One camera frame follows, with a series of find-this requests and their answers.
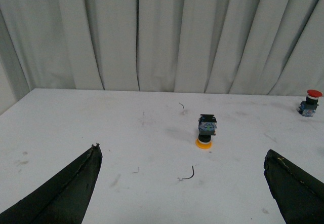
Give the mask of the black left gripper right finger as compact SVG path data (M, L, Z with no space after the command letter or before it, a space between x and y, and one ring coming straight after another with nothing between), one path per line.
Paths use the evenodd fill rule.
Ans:
M286 223L323 223L323 182L269 150L264 176Z

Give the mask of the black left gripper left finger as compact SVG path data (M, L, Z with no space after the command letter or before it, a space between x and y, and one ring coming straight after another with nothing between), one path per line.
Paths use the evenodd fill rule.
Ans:
M1 223L82 223L102 163L99 145L1 213Z

